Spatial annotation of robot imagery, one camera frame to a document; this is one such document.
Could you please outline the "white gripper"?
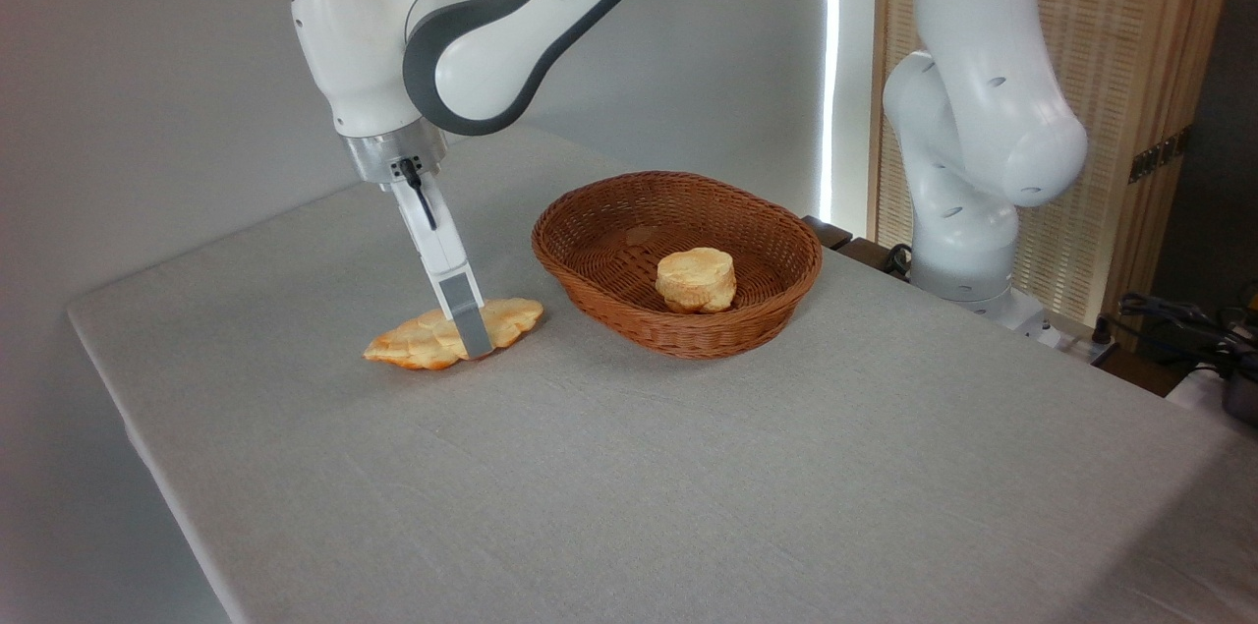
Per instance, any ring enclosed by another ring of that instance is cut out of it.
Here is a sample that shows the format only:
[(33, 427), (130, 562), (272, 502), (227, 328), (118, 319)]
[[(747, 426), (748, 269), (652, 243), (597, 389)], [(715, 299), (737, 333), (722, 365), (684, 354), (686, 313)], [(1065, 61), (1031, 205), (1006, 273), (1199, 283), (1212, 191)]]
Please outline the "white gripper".
[(453, 320), (467, 354), (472, 359), (484, 357), (493, 351), (493, 343), (481, 315), (484, 298), (460, 234), (435, 177), (421, 175), (418, 181), (419, 185), (413, 186), (406, 177), (398, 177), (390, 187), (421, 255), (424, 270), (431, 283), (437, 283), (437, 296), (448, 318)]

